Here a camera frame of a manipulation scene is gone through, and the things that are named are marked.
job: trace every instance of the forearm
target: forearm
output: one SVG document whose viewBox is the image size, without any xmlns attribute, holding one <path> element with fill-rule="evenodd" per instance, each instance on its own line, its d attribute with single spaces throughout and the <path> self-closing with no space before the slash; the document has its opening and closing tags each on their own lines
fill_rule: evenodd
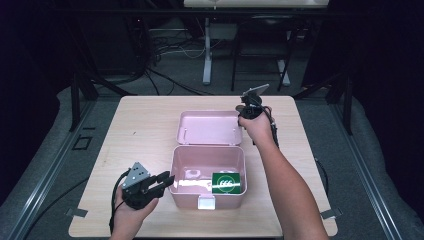
<svg viewBox="0 0 424 240">
<path fill-rule="evenodd" d="M 273 142 L 257 145 L 277 217 L 286 239 L 328 239 L 315 199 Z"/>
<path fill-rule="evenodd" d="M 132 240 L 136 234 L 129 232 L 113 232 L 109 240 Z"/>
</svg>

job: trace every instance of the wooden table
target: wooden table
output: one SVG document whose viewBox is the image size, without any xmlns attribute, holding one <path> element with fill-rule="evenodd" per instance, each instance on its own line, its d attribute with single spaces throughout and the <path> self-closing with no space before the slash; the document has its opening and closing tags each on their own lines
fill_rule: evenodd
<svg viewBox="0 0 424 240">
<path fill-rule="evenodd" d="M 312 190 L 321 212 L 330 205 L 315 165 L 294 100 L 288 96 L 263 96 L 272 106 L 280 148 Z M 180 114 L 187 110 L 232 110 L 238 96 L 131 96 L 122 98 L 74 216 L 72 237 L 107 237 L 112 189 L 134 162 L 152 174 L 171 169 Z M 232 210 L 185 210 L 175 206 L 169 191 L 144 221 L 138 237 L 278 237 L 282 235 L 259 153 L 243 130 L 240 145 L 246 158 L 248 190 L 242 205 Z M 328 235 L 337 233 L 334 219 L 326 219 Z"/>
</svg>

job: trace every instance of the box lid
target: box lid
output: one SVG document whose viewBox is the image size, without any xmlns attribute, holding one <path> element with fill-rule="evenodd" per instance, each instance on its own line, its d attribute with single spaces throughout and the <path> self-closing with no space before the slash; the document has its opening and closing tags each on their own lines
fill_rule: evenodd
<svg viewBox="0 0 424 240">
<path fill-rule="evenodd" d="M 177 141 L 183 145 L 240 145 L 242 129 L 237 111 L 185 111 L 181 113 Z"/>
</svg>

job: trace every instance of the green card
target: green card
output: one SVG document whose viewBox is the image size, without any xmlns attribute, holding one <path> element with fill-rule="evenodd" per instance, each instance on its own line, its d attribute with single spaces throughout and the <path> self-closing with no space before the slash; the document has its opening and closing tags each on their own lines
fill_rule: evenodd
<svg viewBox="0 0 424 240">
<path fill-rule="evenodd" d="M 240 173 L 212 173 L 212 193 L 240 194 Z"/>
</svg>

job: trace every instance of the pink box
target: pink box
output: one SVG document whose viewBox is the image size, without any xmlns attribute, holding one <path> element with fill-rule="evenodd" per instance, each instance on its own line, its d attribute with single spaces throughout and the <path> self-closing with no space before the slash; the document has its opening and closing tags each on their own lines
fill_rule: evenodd
<svg viewBox="0 0 424 240">
<path fill-rule="evenodd" d="M 242 129 L 237 111 L 186 111 L 181 114 L 169 187 L 180 208 L 229 209 L 241 205 L 247 190 Z M 212 194 L 212 173 L 240 174 L 240 194 Z"/>
</svg>

